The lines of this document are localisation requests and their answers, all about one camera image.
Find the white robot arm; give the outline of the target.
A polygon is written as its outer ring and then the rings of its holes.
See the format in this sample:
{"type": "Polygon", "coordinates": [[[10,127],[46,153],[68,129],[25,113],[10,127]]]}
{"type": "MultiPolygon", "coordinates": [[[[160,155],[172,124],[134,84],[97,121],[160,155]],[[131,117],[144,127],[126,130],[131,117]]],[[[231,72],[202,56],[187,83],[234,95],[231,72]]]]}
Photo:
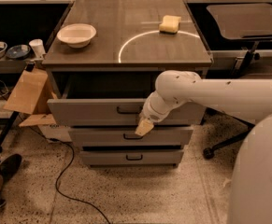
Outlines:
{"type": "Polygon", "coordinates": [[[189,102],[253,125],[236,157],[227,224],[272,224],[272,79],[202,79],[195,72],[164,71],[144,103],[136,134],[145,135],[189,102]]]}

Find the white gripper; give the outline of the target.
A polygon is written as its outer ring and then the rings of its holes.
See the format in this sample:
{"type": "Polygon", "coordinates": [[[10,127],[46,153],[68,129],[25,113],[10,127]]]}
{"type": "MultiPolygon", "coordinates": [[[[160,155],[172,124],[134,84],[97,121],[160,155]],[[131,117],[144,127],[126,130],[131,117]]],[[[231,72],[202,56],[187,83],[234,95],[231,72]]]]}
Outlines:
{"type": "Polygon", "coordinates": [[[145,100],[135,134],[139,136],[146,135],[154,128],[153,123],[163,121],[172,110],[181,107],[185,103],[185,100],[180,101],[173,96],[162,96],[158,91],[152,92],[145,100]]]}

